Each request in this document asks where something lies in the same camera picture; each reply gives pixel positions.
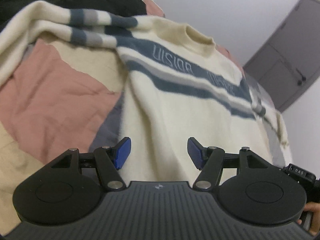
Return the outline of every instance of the beige fabric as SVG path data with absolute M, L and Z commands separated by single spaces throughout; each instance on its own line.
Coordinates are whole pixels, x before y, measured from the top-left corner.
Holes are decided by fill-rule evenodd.
M 128 73 L 114 50 L 75 46 L 49 33 L 42 33 L 40 38 L 53 45 L 73 69 L 89 74 L 110 91 L 120 92 L 124 87 Z
M 12 194 L 22 181 L 39 170 L 43 164 L 21 151 L 18 143 L 0 123 L 0 233 L 5 235 L 20 220 L 12 204 Z

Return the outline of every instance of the silver screw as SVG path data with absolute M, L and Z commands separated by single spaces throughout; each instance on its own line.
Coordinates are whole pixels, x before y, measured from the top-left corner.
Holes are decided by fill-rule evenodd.
M 201 189 L 208 189 L 211 187 L 211 183 L 206 180 L 201 180 L 196 183 L 196 186 Z
M 121 181 L 118 181 L 118 180 L 113 180 L 113 181 L 110 181 L 107 186 L 109 188 L 112 188 L 112 189 L 119 189 L 119 188 L 122 188 L 123 187 L 123 183 Z

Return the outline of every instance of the crew neckline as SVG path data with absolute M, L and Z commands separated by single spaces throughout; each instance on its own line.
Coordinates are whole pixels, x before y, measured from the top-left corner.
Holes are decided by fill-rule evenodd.
M 205 36 L 189 24 L 179 24 L 175 30 L 176 37 L 186 49 L 209 57 L 216 47 L 212 37 Z

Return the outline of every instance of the white logo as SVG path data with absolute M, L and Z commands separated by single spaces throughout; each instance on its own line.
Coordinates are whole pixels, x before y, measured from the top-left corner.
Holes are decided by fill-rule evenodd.
M 161 185 L 161 184 L 159 184 L 159 185 L 157 185 L 157 186 L 155 186 L 155 188 L 156 189 L 162 189 L 164 186 L 163 185 Z

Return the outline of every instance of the ribbed black surface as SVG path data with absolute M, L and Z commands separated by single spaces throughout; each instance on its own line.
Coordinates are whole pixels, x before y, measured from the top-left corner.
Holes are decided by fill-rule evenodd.
M 242 223 L 225 214 L 209 193 L 193 191 L 186 182 L 132 182 L 123 192 L 108 193 L 94 212 L 77 222 L 56 227 L 23 222 L 6 239 L 298 240 L 312 237 L 296 223 L 274 228 Z

